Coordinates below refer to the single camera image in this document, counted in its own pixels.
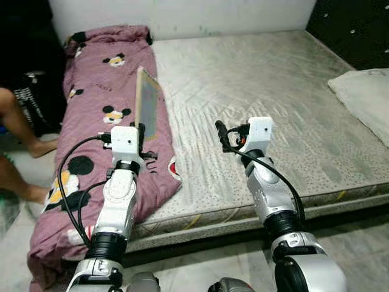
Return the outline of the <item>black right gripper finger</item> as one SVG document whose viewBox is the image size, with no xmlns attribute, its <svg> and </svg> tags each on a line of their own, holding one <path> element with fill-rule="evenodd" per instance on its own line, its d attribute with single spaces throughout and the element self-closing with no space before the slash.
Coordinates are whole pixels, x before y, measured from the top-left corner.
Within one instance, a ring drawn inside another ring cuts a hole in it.
<svg viewBox="0 0 389 292">
<path fill-rule="evenodd" d="M 230 141 L 228 139 L 229 131 L 226 128 L 226 126 L 222 120 L 216 121 L 216 129 L 218 131 L 218 138 L 219 138 L 219 143 L 221 144 L 221 147 L 222 147 L 222 152 L 223 153 L 230 153 L 231 152 L 231 145 L 230 145 Z"/>
</svg>

